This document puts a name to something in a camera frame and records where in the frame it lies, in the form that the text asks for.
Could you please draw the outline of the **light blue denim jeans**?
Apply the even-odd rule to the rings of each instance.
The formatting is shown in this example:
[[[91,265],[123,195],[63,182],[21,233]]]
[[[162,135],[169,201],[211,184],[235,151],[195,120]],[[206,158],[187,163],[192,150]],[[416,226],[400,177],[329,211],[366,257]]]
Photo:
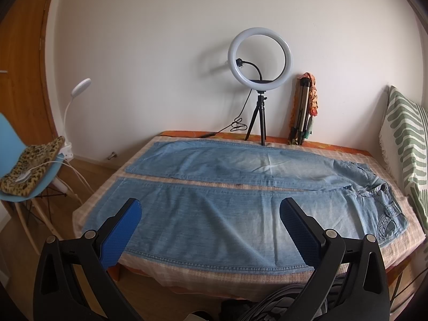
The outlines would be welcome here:
[[[126,247],[140,259],[210,272],[281,275],[307,270],[280,218],[293,198],[322,228],[380,246],[408,227],[389,183],[369,166],[236,142],[156,142],[97,201],[97,229],[130,199],[142,218]]]

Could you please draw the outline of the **pink plaid bed blanket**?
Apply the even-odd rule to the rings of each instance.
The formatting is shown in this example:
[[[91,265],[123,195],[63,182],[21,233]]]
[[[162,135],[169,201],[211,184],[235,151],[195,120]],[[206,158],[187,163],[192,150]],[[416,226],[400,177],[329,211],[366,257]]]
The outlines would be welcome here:
[[[130,158],[127,163],[119,168],[107,181],[72,215],[73,230],[76,235],[80,235],[87,230],[83,229],[83,221],[89,215],[91,209],[98,200],[107,192],[119,176],[124,175],[125,168],[135,161],[150,146],[161,141],[180,141],[180,140],[208,140],[236,142],[247,145],[258,145],[252,141],[232,141],[209,138],[171,138],[166,136],[156,136],[150,140],[143,148]],[[386,180],[392,188],[392,193],[398,199],[404,215],[408,220],[406,231],[393,242],[386,246],[381,246],[381,254],[384,265],[387,270],[392,270],[402,261],[407,259],[422,244],[425,239],[425,233],[412,206],[407,198],[396,185],[389,173],[372,156],[362,154],[348,154],[339,151],[327,151],[316,148],[302,146],[293,146],[280,143],[267,143],[266,147],[286,148],[292,150],[306,151],[332,159],[357,162],[365,164],[380,178]],[[142,275],[148,275],[154,278],[161,285],[186,290],[191,292],[200,292],[213,294],[216,296],[232,296],[250,300],[259,300],[271,292],[274,288],[291,282],[304,282],[311,275],[311,268],[307,265],[307,270],[297,273],[266,275],[266,274],[239,274],[210,272],[205,270],[194,270],[153,262],[147,259],[140,259],[129,255],[126,250],[121,256],[119,263],[130,271]]]

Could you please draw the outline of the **leopard print cushion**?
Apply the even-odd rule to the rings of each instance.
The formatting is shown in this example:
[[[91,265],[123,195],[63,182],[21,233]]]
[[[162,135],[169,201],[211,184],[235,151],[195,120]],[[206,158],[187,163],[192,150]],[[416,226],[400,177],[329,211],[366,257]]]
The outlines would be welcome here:
[[[46,144],[27,146],[15,166],[1,178],[1,191],[12,196],[28,196],[47,174],[64,145],[64,136]]]

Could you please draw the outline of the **white desk lamp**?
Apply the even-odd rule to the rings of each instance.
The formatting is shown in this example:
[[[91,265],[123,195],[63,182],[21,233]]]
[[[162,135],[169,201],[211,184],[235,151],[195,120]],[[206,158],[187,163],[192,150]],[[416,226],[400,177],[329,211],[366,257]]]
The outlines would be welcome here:
[[[63,117],[63,130],[62,135],[64,136],[64,146],[62,147],[61,153],[63,154],[64,158],[68,161],[72,160],[74,158],[74,153],[72,150],[72,142],[69,137],[68,133],[68,121],[70,118],[70,112],[73,110],[75,106],[76,99],[84,93],[89,86],[91,85],[92,80],[90,78],[85,78],[82,81],[80,81],[70,92],[70,100],[64,110],[64,117]]]

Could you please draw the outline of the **light blue chair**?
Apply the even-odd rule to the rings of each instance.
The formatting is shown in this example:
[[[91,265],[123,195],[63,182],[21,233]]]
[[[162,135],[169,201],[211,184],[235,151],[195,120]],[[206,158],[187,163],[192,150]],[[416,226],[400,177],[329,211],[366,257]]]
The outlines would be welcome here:
[[[18,217],[34,251],[39,249],[28,229],[21,205],[29,201],[39,213],[40,221],[61,238],[50,216],[37,198],[57,177],[64,157],[60,154],[65,139],[62,136],[42,145],[25,145],[4,115],[1,116],[1,200],[14,204]]]

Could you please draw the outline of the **green white patterned pillow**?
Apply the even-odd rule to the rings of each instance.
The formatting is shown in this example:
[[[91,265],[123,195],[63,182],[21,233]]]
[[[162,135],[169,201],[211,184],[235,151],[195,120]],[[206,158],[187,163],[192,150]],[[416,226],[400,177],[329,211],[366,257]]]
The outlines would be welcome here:
[[[394,86],[387,90],[379,143],[389,173],[427,230],[427,110]]]

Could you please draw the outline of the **orange bed sheet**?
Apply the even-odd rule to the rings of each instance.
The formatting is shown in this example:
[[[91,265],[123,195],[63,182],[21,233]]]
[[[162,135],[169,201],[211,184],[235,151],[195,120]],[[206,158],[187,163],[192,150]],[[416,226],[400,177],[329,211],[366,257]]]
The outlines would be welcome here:
[[[209,133],[203,131],[163,131],[160,134],[160,136],[166,136],[171,138],[202,138],[202,136],[205,135],[209,135]],[[209,136],[209,138],[220,140],[245,141],[245,136],[246,135],[244,133],[217,133],[214,136]],[[280,143],[288,145],[289,141],[287,138],[268,136],[266,139],[266,143]],[[368,151],[360,150],[357,148],[336,146],[328,143],[319,143],[314,141],[304,141],[302,147],[371,156]]]

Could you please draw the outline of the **folded silver tripod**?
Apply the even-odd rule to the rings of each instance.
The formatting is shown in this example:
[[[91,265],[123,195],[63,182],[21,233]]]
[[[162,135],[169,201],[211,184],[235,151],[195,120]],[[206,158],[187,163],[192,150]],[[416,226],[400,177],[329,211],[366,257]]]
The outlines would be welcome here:
[[[304,140],[308,123],[308,100],[311,84],[311,78],[307,75],[296,81],[292,126],[289,134],[289,141],[294,145],[301,145]]]

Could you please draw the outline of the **orange floral scarf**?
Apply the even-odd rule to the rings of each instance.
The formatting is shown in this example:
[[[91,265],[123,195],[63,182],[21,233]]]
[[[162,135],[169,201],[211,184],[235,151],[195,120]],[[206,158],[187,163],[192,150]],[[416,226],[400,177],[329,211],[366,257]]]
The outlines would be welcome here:
[[[308,94],[308,122],[305,128],[305,134],[303,135],[303,139],[307,139],[309,135],[312,133],[312,125],[314,122],[314,117],[318,115],[318,92],[316,89],[316,78],[309,72],[305,72],[302,78],[309,79],[309,94]]]

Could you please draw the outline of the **black mini tripod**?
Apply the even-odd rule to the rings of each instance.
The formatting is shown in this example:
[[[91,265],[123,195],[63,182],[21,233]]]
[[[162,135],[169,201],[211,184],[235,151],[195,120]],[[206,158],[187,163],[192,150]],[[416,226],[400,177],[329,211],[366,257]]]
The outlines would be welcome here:
[[[257,91],[258,99],[256,102],[256,107],[253,111],[253,116],[251,118],[250,124],[247,129],[247,134],[245,140],[247,141],[251,135],[256,119],[259,119],[260,123],[260,133],[261,133],[261,146],[266,145],[266,111],[265,111],[265,101],[267,97],[265,96],[264,91]]]

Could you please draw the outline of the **wooden door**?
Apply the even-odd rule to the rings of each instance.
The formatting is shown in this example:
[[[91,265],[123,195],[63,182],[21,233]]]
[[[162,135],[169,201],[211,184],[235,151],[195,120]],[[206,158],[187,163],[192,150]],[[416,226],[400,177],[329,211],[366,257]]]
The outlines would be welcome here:
[[[57,137],[44,64],[51,0],[15,0],[1,21],[1,114],[27,145]]]

